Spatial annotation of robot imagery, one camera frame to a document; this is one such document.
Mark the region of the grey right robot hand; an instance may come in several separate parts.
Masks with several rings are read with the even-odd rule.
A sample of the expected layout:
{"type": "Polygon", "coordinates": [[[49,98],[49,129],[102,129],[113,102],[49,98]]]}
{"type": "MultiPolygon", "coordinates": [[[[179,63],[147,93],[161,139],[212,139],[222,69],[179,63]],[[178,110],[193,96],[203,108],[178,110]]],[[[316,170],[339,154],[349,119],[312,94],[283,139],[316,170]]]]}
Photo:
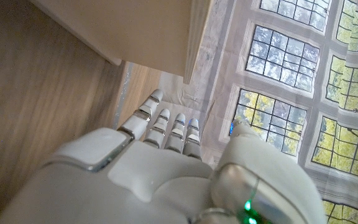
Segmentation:
{"type": "Polygon", "coordinates": [[[155,90],[118,128],[54,152],[0,214],[0,223],[325,223],[308,174],[235,120],[215,168],[199,126],[157,110],[155,90]]]}

